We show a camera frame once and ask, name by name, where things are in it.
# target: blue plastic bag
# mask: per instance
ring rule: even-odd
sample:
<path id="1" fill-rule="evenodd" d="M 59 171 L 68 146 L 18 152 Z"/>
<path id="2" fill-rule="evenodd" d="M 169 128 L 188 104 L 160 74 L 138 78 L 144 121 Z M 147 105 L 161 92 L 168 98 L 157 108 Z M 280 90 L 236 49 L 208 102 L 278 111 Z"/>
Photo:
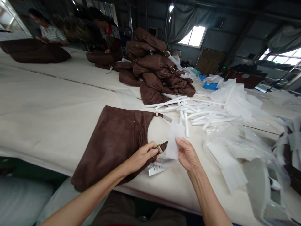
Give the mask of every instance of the blue plastic bag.
<path id="1" fill-rule="evenodd" d="M 210 90 L 218 90 L 218 88 L 216 87 L 218 83 L 211 83 L 208 84 L 207 81 L 205 82 L 205 84 L 203 85 L 203 88 L 205 89 L 210 89 Z"/>

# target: fluorescent light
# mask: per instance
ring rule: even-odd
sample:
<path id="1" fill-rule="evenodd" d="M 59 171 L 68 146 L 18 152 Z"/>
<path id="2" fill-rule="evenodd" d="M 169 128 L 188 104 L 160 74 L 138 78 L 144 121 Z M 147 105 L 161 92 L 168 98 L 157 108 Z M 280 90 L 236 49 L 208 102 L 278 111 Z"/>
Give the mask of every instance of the fluorescent light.
<path id="1" fill-rule="evenodd" d="M 171 12 L 172 10 L 173 10 L 173 5 L 170 5 L 169 12 Z"/>

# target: striped shirt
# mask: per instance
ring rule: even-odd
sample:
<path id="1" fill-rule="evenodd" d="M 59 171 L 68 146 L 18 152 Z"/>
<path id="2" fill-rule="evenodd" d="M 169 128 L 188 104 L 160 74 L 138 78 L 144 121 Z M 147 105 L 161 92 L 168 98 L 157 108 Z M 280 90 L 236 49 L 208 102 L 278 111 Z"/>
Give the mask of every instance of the striped shirt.
<path id="1" fill-rule="evenodd" d="M 63 32 L 53 25 L 49 25 L 48 31 L 46 31 L 43 26 L 40 26 L 40 29 L 42 36 L 48 38 L 49 41 L 62 41 L 67 39 Z"/>

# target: hand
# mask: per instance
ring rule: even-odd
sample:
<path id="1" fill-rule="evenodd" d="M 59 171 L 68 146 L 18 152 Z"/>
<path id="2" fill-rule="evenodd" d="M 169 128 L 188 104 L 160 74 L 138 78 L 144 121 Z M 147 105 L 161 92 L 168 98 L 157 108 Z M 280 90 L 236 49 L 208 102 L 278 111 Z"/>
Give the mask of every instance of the hand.
<path id="1" fill-rule="evenodd" d="M 154 157 L 157 159 L 159 155 L 157 155 L 158 149 L 154 149 L 155 146 L 157 144 L 154 141 L 142 146 L 135 154 L 122 163 L 121 166 L 123 167 L 125 176 L 138 171 L 150 158 Z"/>
<path id="2" fill-rule="evenodd" d="M 186 140 L 185 138 L 180 140 L 176 137 L 176 143 L 180 146 L 179 162 L 187 171 L 191 171 L 193 168 L 201 165 L 194 147 L 188 140 Z"/>

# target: person's left hand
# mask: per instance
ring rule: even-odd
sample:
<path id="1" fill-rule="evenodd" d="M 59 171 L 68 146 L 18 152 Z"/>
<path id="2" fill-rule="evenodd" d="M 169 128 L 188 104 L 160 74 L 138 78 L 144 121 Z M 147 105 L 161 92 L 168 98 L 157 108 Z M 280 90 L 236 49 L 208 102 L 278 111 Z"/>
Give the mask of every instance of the person's left hand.
<path id="1" fill-rule="evenodd" d="M 150 158 L 154 157 L 157 159 L 159 155 L 157 155 L 158 149 L 154 149 L 155 146 L 157 144 L 154 141 L 142 146 L 135 154 L 122 163 L 125 176 L 138 171 Z"/>

